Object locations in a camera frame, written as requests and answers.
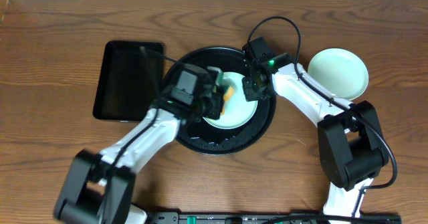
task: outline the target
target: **yellow food piece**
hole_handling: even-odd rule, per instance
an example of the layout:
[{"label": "yellow food piece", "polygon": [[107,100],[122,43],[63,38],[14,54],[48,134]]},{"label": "yellow food piece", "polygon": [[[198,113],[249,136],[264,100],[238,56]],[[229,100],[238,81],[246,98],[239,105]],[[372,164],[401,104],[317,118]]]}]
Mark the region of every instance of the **yellow food piece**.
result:
[{"label": "yellow food piece", "polygon": [[[232,88],[232,86],[229,86],[228,89],[226,90],[226,93],[223,95],[223,99],[225,100],[225,104],[226,101],[230,100],[230,98],[232,98],[233,93],[235,93],[235,90]],[[224,115],[225,114],[225,105],[223,105],[223,110],[221,111],[220,115]]]}]

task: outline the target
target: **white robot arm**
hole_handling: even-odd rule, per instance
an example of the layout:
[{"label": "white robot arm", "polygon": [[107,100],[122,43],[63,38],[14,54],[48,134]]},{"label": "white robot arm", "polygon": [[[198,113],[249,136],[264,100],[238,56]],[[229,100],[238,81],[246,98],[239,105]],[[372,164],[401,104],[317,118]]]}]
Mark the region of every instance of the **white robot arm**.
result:
[{"label": "white robot arm", "polygon": [[[173,114],[163,109],[151,108],[141,123],[131,130],[122,140],[100,151],[101,160],[112,164],[117,157],[119,150],[139,132],[146,128],[155,118],[152,127],[142,133],[126,149],[116,167],[127,166],[133,173],[138,174],[141,168],[161,149],[164,145],[170,143],[177,136],[180,128],[180,120]],[[105,184],[105,179],[100,181],[101,185]]]},{"label": "white robot arm", "polygon": [[[298,71],[302,74],[303,78],[306,78],[312,86],[315,86],[319,91],[324,92],[327,96],[335,98],[337,102],[343,106],[350,106],[351,101],[338,98],[335,94],[328,91],[316,80],[306,73],[303,66],[298,64]],[[342,113],[343,110],[331,105],[325,98],[319,96],[315,91],[311,90],[303,81],[299,80],[293,64],[288,64],[278,70],[272,75],[272,82],[274,85],[275,92],[302,111],[303,114],[308,117],[312,123],[317,126],[319,121],[323,120],[326,116],[335,116]],[[350,190],[346,191],[343,188],[336,187],[333,183],[330,183],[330,190],[328,193],[328,200],[324,206],[323,212],[325,215],[341,215],[351,217],[354,211],[355,203],[358,199],[358,193],[361,187],[370,185],[373,179],[366,179]],[[360,217],[360,206],[356,210],[355,217]],[[331,224],[341,224],[341,221],[331,221]]]}]

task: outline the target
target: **white bowl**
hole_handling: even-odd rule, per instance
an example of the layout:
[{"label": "white bowl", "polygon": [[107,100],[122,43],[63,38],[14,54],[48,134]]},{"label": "white bowl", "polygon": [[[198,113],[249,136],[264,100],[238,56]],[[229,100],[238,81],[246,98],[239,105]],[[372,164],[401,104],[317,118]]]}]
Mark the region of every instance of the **white bowl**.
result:
[{"label": "white bowl", "polygon": [[332,93],[353,100],[368,86],[368,71],[364,62],[345,49],[326,49],[309,63],[308,74]]}]

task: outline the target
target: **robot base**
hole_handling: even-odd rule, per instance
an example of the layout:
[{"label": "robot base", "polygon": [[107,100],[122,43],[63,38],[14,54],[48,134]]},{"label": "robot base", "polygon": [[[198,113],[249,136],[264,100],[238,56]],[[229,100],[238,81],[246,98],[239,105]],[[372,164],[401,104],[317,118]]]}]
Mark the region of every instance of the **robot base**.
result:
[{"label": "robot base", "polygon": [[[284,216],[292,215],[322,215],[314,211],[295,211],[285,215],[258,215],[258,214],[200,214],[200,213],[184,213],[178,214],[176,212],[159,212],[159,213],[145,213],[143,210],[131,206],[131,209],[139,211],[142,219],[139,222],[128,222],[126,224],[262,224],[265,221],[277,219]],[[361,215],[362,218],[372,219],[373,221],[389,220],[390,223],[401,224],[401,217],[399,215]],[[284,221],[280,224],[328,224],[327,221]]]}]

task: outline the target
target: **wooden table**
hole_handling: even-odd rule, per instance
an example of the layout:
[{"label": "wooden table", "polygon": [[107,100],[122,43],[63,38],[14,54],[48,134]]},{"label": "wooden table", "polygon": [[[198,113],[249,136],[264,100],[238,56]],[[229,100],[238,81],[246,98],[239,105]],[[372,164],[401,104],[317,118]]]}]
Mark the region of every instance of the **wooden table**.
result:
[{"label": "wooden table", "polygon": [[[368,191],[366,213],[428,220],[428,0],[11,0],[0,27],[0,222],[55,223],[52,210],[73,156],[122,138],[136,124],[104,122],[92,106],[105,44],[161,41],[178,59],[208,45],[241,47],[265,17],[302,32],[301,62],[329,47],[366,63],[355,102],[377,109],[399,164],[390,188]],[[263,26],[278,53],[296,50],[281,21]],[[391,165],[374,181],[389,180]],[[287,213],[321,210],[328,180],[316,128],[278,98],[274,121],[237,154],[197,154],[173,142],[139,174],[133,201],[148,210]]]}]

